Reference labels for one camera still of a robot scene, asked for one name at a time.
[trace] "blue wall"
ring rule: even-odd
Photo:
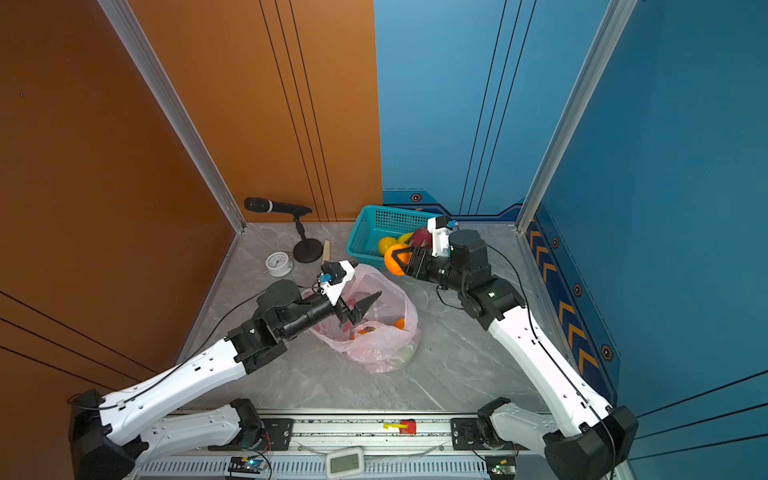
[[[418,192],[496,215],[521,201],[607,4],[376,0],[385,203]]]
[[[768,368],[766,25],[766,2],[638,2],[545,195],[636,414]],[[767,377],[643,416],[639,435],[768,402]],[[766,432],[755,409],[639,439],[630,457]],[[765,478],[766,447],[631,464],[640,480]]]

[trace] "microphone stand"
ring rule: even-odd
[[[301,210],[296,209],[293,212],[293,222],[296,224],[296,231],[299,232],[299,237],[301,237],[299,243],[293,247],[293,259],[299,263],[312,263],[323,256],[323,244],[319,240],[306,237],[304,226],[301,224],[301,220],[299,220],[302,215]]]

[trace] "marble floor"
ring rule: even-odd
[[[331,241],[332,260],[344,260],[352,223],[307,223],[308,237]],[[518,268],[524,285],[532,279],[523,267],[524,252],[505,225],[469,225],[487,244],[503,252]],[[272,252],[290,252],[298,236],[292,223],[251,223],[246,228],[227,265],[207,315],[195,329],[191,348],[197,349],[221,316],[233,306],[274,281],[264,261]],[[494,273],[517,284],[510,266],[495,252],[488,252]],[[301,286],[314,283],[321,260],[294,263],[286,276]],[[403,370],[368,373],[358,363],[333,351],[311,333],[302,333],[287,343],[288,352],[259,371],[198,397],[190,407],[217,407],[235,398],[249,398],[261,409],[335,408],[407,409],[474,412],[485,403],[505,396],[524,409],[547,412],[547,406],[530,380],[508,352],[461,310],[444,306],[435,287],[410,277],[387,277],[400,285],[419,312],[421,343],[411,363]],[[562,337],[541,301],[526,288],[531,311],[542,329],[561,347]],[[446,302],[458,304],[455,293],[445,292]],[[256,309],[251,300],[231,313],[212,339],[249,318]]]

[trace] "digital display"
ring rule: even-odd
[[[348,472],[359,468],[359,460],[356,453],[335,457],[331,459],[331,473]]]

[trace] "microphone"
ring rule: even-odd
[[[323,244],[314,238],[307,238],[304,226],[299,217],[311,214],[312,209],[303,205],[284,204],[283,202],[273,202],[262,197],[248,197],[245,199],[245,209],[257,214],[266,214],[274,212],[275,214],[291,214],[293,222],[296,224],[301,240],[293,247],[293,258],[297,262],[311,263],[323,256]]]
[[[284,204],[283,202],[273,202],[262,197],[248,197],[245,199],[245,209],[257,214],[266,214],[274,212],[276,214],[291,214],[295,217],[303,217],[311,214],[312,209],[302,205]]]

